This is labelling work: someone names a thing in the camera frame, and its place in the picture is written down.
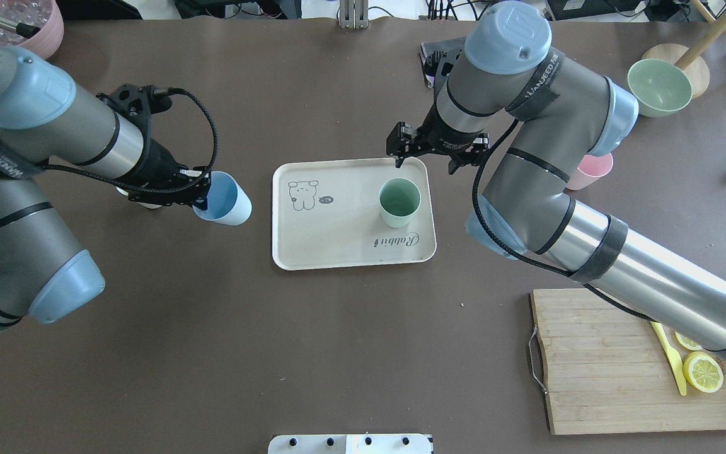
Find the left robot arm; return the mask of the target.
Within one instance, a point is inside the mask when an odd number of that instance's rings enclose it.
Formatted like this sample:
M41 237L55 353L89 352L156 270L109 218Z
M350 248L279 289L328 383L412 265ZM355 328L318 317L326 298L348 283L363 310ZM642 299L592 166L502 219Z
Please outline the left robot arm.
M123 189L130 201L207 207L213 161L187 167L151 136L152 116L173 95L189 92L123 85L92 95L34 52L0 48L0 332L25 316L57 321L105 287L35 176L53 168Z

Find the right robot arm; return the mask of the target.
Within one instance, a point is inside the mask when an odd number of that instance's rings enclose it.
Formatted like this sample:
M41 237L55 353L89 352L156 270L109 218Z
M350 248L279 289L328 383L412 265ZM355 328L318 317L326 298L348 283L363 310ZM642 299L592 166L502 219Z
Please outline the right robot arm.
M552 28L526 3L490 6L467 35L423 124L398 123L386 152L450 158L449 172L481 166L485 127L498 112L521 122L473 206L473 236L508 257L532 251L571 281L599 288L726 360L726 281L576 201L565 187L585 155L616 149L638 116L637 99L611 78L552 46Z

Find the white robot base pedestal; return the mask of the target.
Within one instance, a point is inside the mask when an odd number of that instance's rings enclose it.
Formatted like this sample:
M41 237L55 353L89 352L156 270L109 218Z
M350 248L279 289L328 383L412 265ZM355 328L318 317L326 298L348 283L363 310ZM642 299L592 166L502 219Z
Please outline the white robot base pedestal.
M283 434L268 453L433 453L431 436L421 433Z

